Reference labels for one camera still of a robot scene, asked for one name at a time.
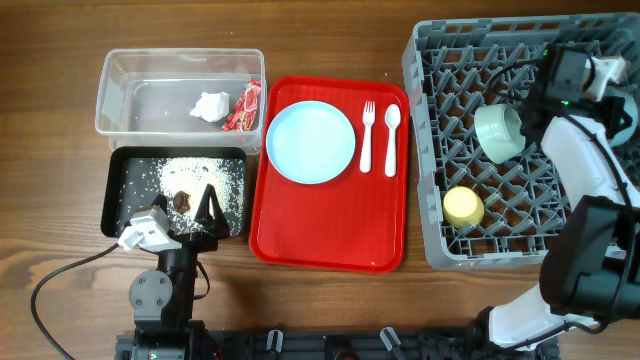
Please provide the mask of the light blue bowl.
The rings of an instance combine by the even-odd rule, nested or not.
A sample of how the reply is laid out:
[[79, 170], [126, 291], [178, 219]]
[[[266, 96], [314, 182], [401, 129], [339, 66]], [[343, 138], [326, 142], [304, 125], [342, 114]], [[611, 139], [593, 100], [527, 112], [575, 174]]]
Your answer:
[[611, 120], [607, 126], [607, 139], [611, 147], [620, 146], [631, 139], [639, 122], [639, 107], [634, 97], [618, 88], [609, 87], [605, 91], [605, 97], [616, 97], [624, 100], [623, 107], [617, 120]]

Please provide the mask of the rice and food scraps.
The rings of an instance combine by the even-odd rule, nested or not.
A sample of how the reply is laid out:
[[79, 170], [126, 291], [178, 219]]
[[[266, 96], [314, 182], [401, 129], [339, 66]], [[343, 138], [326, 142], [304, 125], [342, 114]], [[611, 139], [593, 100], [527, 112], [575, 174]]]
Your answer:
[[241, 159], [205, 157], [131, 158], [125, 162], [115, 222], [121, 233], [125, 223], [157, 195], [167, 198], [168, 216], [177, 235], [201, 228], [196, 212], [207, 185], [212, 185], [233, 236], [244, 220], [245, 163]]

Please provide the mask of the white napkin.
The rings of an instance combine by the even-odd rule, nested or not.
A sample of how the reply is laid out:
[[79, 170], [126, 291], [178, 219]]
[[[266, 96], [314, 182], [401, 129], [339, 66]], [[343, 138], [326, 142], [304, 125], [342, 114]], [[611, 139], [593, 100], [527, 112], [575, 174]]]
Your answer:
[[230, 95], [226, 92], [202, 92], [189, 115], [213, 123], [222, 120], [229, 114]]

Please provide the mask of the red ketchup packet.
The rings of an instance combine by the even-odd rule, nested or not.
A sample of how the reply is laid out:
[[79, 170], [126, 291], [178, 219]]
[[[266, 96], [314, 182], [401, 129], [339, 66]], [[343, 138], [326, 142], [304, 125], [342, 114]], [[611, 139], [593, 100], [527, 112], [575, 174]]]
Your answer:
[[262, 90], [262, 84], [258, 80], [250, 80], [236, 102], [233, 111], [222, 126], [224, 132], [250, 131], [257, 115], [258, 98]]

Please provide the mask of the mint green bowl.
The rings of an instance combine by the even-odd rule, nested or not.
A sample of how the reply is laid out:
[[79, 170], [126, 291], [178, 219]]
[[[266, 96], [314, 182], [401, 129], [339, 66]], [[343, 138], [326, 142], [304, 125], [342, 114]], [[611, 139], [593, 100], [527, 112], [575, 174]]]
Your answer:
[[474, 114], [474, 128], [480, 147], [496, 164], [524, 150], [526, 140], [520, 132], [521, 125], [518, 113], [509, 104], [479, 107]]

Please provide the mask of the light blue plate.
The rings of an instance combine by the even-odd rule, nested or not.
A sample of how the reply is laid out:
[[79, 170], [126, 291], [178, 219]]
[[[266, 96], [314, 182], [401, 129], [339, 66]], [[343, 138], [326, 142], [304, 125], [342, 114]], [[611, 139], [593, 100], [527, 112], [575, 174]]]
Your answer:
[[266, 133], [266, 153], [279, 174], [298, 184], [316, 185], [339, 176], [350, 165], [356, 136], [337, 107], [300, 101], [279, 111]]

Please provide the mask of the yellow plastic cup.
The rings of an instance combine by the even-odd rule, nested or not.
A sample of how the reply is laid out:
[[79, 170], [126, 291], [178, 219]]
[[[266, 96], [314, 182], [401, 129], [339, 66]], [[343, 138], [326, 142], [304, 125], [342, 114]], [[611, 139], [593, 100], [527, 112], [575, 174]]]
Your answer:
[[443, 210], [444, 217], [451, 226], [462, 228], [466, 225], [478, 225], [484, 217], [485, 206], [473, 190], [456, 186], [444, 195]]

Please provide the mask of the white plastic fork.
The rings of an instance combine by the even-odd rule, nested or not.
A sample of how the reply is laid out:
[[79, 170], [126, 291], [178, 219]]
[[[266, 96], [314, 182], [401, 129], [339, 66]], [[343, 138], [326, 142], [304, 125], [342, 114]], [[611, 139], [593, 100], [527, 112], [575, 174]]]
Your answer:
[[366, 101], [364, 104], [362, 121], [364, 124], [364, 136], [360, 155], [359, 169], [362, 173], [369, 173], [371, 170], [371, 141], [372, 127], [375, 122], [375, 102]]

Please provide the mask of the white plastic spoon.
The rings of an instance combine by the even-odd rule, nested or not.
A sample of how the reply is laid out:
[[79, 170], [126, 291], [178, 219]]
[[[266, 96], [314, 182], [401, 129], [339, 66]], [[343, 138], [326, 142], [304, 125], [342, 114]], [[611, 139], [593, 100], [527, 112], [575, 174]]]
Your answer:
[[387, 177], [394, 177], [396, 175], [396, 130], [401, 122], [401, 112], [398, 105], [391, 104], [387, 107], [384, 121], [388, 127], [384, 172]]

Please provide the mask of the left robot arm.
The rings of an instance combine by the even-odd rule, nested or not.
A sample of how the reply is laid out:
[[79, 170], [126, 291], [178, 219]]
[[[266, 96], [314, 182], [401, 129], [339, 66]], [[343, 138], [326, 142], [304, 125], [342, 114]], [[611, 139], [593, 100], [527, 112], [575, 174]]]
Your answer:
[[221, 359], [221, 348], [192, 313], [194, 302], [201, 298], [195, 293], [196, 277], [206, 273], [198, 255], [215, 251], [218, 241], [230, 236], [230, 226], [211, 184], [205, 187], [194, 218], [199, 230], [176, 235], [167, 206], [167, 198], [158, 195], [133, 215], [118, 240], [126, 250], [138, 247], [156, 254], [158, 264], [130, 286], [134, 335], [117, 339], [114, 358]]

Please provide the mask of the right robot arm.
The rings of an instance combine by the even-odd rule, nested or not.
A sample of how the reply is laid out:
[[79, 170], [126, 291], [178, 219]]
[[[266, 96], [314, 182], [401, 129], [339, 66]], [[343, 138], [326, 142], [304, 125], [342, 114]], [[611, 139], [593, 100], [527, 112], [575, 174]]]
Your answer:
[[606, 93], [627, 63], [549, 45], [533, 64], [538, 72], [527, 96], [504, 92], [504, 103], [477, 109], [475, 132], [494, 163], [536, 144], [559, 174], [571, 217], [538, 283], [469, 324], [468, 356], [532, 351], [573, 329], [599, 334], [639, 316], [639, 191], [610, 147], [637, 114], [626, 112], [626, 97]]

